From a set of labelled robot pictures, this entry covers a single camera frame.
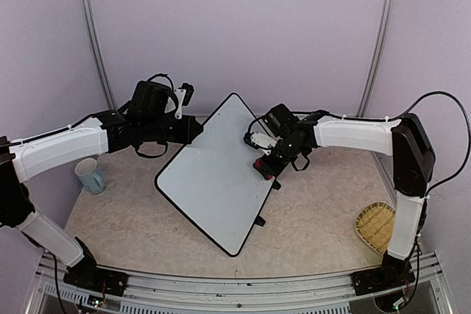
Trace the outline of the red black whiteboard eraser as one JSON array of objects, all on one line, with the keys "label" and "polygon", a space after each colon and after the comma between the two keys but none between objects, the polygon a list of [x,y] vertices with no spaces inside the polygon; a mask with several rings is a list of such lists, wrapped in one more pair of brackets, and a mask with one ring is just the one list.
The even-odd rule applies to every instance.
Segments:
[{"label": "red black whiteboard eraser", "polygon": [[262,158],[258,158],[253,163],[253,168],[265,179],[270,180],[274,177],[272,170],[267,166],[267,164],[262,160]]}]

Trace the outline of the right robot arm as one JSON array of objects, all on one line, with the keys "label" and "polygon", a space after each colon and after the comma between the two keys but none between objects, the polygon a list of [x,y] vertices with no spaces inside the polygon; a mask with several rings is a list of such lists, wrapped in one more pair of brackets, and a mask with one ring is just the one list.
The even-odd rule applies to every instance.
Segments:
[{"label": "right robot arm", "polygon": [[372,151],[393,159],[396,216],[385,265],[376,280],[390,288],[402,279],[425,218],[425,200],[436,160],[434,150],[413,113],[400,118],[356,118],[316,110],[302,118],[284,104],[256,118],[267,129],[263,134],[247,130],[244,142],[260,149],[263,156],[253,166],[264,179],[279,176],[298,157],[308,158],[317,148],[340,147]]}]

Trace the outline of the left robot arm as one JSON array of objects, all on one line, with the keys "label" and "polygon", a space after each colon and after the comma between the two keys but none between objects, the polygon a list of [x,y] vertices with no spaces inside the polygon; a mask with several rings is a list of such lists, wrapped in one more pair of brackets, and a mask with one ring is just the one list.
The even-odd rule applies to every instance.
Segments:
[{"label": "left robot arm", "polygon": [[175,88],[157,82],[155,74],[138,82],[132,98],[118,110],[86,116],[75,124],[36,135],[8,140],[1,137],[1,225],[16,228],[67,266],[87,288],[103,280],[87,246],[67,235],[30,200],[26,182],[43,172],[85,157],[111,154],[144,143],[167,147],[190,144],[203,126],[183,114],[194,93],[188,83]]}]

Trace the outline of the white whiteboard black frame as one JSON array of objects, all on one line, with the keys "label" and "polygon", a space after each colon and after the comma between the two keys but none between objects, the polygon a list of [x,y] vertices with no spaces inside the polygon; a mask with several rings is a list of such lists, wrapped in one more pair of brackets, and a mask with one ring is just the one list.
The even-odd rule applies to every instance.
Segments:
[{"label": "white whiteboard black frame", "polygon": [[276,180],[252,166],[263,155],[243,140],[254,119],[231,93],[155,176],[156,189],[230,257],[240,254]]}]

